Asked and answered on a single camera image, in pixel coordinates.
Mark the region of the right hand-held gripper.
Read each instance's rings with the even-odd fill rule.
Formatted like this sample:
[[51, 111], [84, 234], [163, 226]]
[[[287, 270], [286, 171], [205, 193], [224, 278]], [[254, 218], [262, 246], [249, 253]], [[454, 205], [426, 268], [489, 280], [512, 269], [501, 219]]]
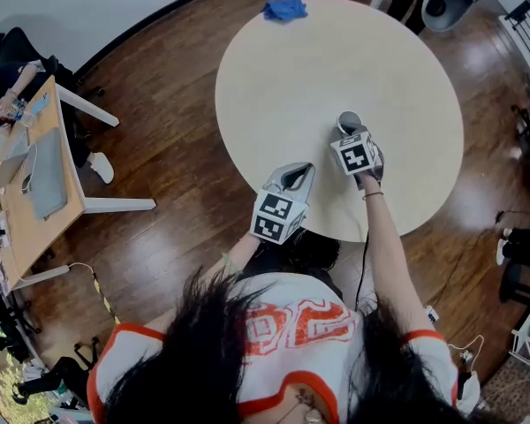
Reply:
[[359, 189], [363, 188], [361, 174], [368, 174], [381, 183], [384, 157], [370, 131], [363, 125], [338, 125], [337, 136], [330, 148], [342, 172], [353, 176]]

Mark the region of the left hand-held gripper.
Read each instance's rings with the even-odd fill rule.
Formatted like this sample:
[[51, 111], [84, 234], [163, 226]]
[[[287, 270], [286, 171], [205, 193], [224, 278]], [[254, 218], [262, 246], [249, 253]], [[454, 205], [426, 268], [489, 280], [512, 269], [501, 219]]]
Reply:
[[275, 169], [257, 194], [251, 234], [282, 245], [306, 217], [314, 175], [312, 163], [290, 163]]

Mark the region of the white paper cup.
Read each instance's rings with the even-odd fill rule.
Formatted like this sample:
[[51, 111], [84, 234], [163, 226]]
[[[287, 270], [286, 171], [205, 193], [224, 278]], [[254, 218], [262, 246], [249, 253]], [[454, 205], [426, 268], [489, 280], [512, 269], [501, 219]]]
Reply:
[[344, 111], [337, 118], [337, 129], [344, 137], [361, 132], [362, 127], [360, 116], [353, 111]]

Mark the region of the person's right forearm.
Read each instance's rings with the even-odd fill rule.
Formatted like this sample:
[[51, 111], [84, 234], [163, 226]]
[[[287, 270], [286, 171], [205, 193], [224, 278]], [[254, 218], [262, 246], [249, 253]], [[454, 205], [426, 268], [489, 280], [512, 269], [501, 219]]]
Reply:
[[[379, 183], [368, 174], [360, 175], [365, 194], [381, 192]], [[405, 251], [384, 196], [365, 200], [369, 247], [375, 292], [391, 307], [401, 330], [433, 329], [410, 277]]]

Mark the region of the person's black trousers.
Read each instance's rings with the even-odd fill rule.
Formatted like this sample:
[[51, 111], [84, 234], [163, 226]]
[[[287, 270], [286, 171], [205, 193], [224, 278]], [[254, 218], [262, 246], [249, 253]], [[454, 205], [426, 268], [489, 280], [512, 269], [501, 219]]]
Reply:
[[327, 285], [341, 299], [343, 293], [329, 275], [340, 249], [339, 240], [298, 229], [282, 245], [262, 241], [243, 268], [240, 278], [248, 279], [268, 273], [311, 276]]

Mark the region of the round beige table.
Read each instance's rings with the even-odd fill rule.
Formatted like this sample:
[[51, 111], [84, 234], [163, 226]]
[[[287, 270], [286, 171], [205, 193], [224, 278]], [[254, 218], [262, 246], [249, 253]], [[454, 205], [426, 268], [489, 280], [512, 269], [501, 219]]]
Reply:
[[350, 0], [306, 0], [286, 24], [251, 19], [216, 78], [224, 145], [253, 189], [289, 163], [316, 168], [304, 227], [360, 242], [366, 203], [329, 147], [355, 112], [384, 156], [382, 190], [397, 230], [433, 217], [456, 184], [464, 129], [454, 87], [431, 49], [399, 22]]

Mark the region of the white and orange jersey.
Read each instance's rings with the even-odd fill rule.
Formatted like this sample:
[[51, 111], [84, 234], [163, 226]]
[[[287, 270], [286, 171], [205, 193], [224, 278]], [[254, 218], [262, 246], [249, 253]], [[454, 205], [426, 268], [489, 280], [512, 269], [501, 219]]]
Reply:
[[114, 328], [87, 381], [95, 424], [463, 424], [443, 337], [321, 280], [192, 279], [161, 332]]

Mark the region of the blue cloth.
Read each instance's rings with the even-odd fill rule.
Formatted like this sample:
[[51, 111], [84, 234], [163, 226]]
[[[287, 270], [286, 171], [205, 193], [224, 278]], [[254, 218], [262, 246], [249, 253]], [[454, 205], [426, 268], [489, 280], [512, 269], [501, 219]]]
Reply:
[[269, 0], [261, 13], [266, 20], [288, 23], [307, 16], [307, 5], [303, 0]]

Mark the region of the grey bucket chair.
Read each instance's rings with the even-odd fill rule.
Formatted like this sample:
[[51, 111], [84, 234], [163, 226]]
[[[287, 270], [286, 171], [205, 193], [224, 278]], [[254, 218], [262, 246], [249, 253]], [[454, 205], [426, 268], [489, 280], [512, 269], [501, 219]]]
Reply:
[[424, 0], [421, 18], [430, 31], [444, 33], [457, 25], [472, 5], [473, 0]]

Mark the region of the black office chair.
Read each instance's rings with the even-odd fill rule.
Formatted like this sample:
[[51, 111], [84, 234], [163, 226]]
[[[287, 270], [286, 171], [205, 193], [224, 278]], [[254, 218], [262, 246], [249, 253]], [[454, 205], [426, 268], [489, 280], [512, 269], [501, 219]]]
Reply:
[[520, 282], [522, 266], [510, 261], [504, 269], [499, 288], [502, 303], [514, 301], [530, 307], [530, 285]]

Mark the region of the closed grey laptop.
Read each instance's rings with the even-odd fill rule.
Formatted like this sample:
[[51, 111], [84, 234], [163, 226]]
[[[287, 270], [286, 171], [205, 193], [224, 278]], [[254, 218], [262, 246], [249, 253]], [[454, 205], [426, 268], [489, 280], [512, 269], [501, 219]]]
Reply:
[[37, 219], [46, 220], [66, 205], [61, 133], [58, 128], [52, 128], [30, 145], [22, 178], [22, 193], [32, 204]]

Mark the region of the wooden desk with white legs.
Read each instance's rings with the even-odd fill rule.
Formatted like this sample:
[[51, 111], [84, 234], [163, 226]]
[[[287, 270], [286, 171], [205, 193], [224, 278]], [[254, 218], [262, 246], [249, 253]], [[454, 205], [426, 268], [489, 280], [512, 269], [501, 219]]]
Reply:
[[36, 102], [44, 95], [49, 97], [49, 104], [28, 130], [28, 141], [33, 143], [49, 130], [59, 129], [67, 203], [47, 219], [38, 219], [35, 217], [30, 200], [20, 190], [23, 181], [21, 171], [18, 171], [12, 182], [5, 187], [4, 194], [0, 196], [0, 203], [5, 211], [9, 245], [0, 249], [0, 260], [4, 277], [11, 290], [36, 284], [70, 271], [69, 267], [62, 266], [33, 275], [31, 268], [80, 216], [147, 211], [156, 207], [152, 199], [87, 197], [72, 159], [61, 104], [67, 103], [112, 127], [118, 126], [120, 121], [109, 112], [58, 85], [54, 77], [48, 78], [32, 101]]

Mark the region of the white bag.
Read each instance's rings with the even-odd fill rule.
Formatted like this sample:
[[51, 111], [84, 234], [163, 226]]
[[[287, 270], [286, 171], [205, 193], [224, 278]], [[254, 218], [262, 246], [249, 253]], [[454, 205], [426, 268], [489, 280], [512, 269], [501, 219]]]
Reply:
[[481, 384], [475, 371], [458, 375], [458, 392], [455, 405], [460, 413], [469, 416], [481, 397]]

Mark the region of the black folded stand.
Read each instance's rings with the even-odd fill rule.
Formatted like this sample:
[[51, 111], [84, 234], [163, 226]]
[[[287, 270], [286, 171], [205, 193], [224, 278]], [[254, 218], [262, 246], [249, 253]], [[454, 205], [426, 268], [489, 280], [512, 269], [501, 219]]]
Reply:
[[79, 362], [71, 357], [61, 357], [54, 367], [40, 378], [31, 381], [15, 383], [12, 390], [12, 399], [19, 405], [26, 405], [28, 399], [36, 394], [58, 390], [63, 384], [77, 400], [88, 405], [87, 380], [92, 369], [99, 360], [98, 347], [100, 340], [93, 337], [91, 340], [92, 359], [86, 359], [80, 353], [80, 344], [74, 346], [76, 355], [87, 365], [84, 369]]

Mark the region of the open silver laptop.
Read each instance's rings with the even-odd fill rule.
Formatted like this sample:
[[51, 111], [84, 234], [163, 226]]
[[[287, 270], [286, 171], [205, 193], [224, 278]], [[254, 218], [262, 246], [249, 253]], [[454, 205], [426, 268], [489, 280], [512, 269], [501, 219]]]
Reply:
[[11, 156], [0, 162], [0, 189], [8, 186], [20, 166], [27, 158], [27, 153]]

